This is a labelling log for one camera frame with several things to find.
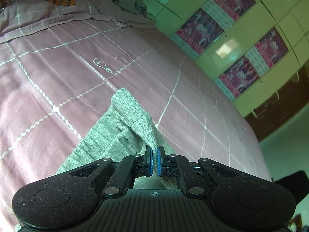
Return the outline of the pink checked bed sheet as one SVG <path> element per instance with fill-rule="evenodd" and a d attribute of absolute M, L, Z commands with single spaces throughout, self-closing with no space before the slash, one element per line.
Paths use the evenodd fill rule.
<path fill-rule="evenodd" d="M 1 231 L 17 225 L 17 190 L 56 173 L 120 88 L 166 148 L 270 179 L 239 111 L 142 15 L 110 0 L 14 0 L 1 11 Z"/>

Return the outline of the dark brown wooden door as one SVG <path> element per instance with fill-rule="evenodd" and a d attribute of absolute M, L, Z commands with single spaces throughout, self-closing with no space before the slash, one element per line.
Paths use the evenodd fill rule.
<path fill-rule="evenodd" d="M 277 131 L 308 104 L 308 71 L 303 66 L 245 119 L 259 142 Z"/>

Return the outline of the crumpled grey cloth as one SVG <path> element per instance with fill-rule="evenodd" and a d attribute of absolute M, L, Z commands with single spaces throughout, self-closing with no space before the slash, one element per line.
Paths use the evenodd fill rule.
<path fill-rule="evenodd" d="M 143 0 L 104 0 L 97 11 L 116 23 L 132 27 L 152 27 L 154 22 L 148 18 L 147 6 Z"/>

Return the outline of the grey knit pants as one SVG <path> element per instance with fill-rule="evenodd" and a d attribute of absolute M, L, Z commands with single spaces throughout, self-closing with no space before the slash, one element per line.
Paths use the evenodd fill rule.
<path fill-rule="evenodd" d="M 111 99 L 104 115 L 89 130 L 59 167 L 58 173 L 78 168 L 102 158 L 119 162 L 126 156 L 144 154 L 152 148 L 157 159 L 157 147 L 166 154 L 174 150 L 163 139 L 146 112 L 125 88 L 119 89 Z"/>

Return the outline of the green wardrobe with posters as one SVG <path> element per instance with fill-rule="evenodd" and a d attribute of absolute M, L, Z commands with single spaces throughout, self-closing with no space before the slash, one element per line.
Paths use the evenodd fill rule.
<path fill-rule="evenodd" d="M 144 0 L 243 116 L 308 62 L 308 0 Z"/>

